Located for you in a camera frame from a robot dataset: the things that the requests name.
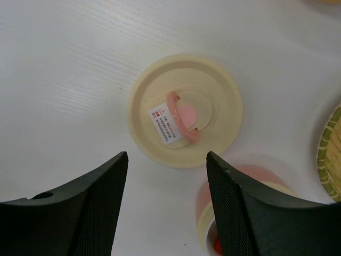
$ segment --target white sticker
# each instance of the white sticker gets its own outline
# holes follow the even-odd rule
[[[148,114],[165,145],[182,138],[167,104],[163,103],[150,109]]]

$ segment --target screw hole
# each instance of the screw hole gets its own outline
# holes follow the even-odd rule
[[[32,199],[43,199],[43,198],[48,198],[48,197],[51,197],[51,196],[53,196],[52,192],[43,192],[43,193],[40,193],[39,195],[36,195]]]

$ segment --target pink handle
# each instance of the pink handle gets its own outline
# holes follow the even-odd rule
[[[170,114],[172,115],[181,135],[183,135],[189,143],[197,143],[199,141],[199,131],[197,129],[189,131],[186,127],[176,107],[176,102],[179,100],[180,97],[174,91],[167,94],[167,106]]]

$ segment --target white wood-grain surface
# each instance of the white wood-grain surface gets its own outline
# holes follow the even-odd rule
[[[273,171],[299,196],[331,202],[314,154],[341,101],[341,9],[312,0],[0,1],[0,201],[126,150],[112,255],[206,255],[194,219],[204,166],[154,163],[127,127],[134,81],[176,53],[218,61],[240,88],[243,125],[225,159],[278,159]]]

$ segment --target woven bamboo strainer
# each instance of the woven bamboo strainer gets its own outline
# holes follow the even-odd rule
[[[325,190],[332,199],[341,202],[341,104],[323,130],[317,164]]]

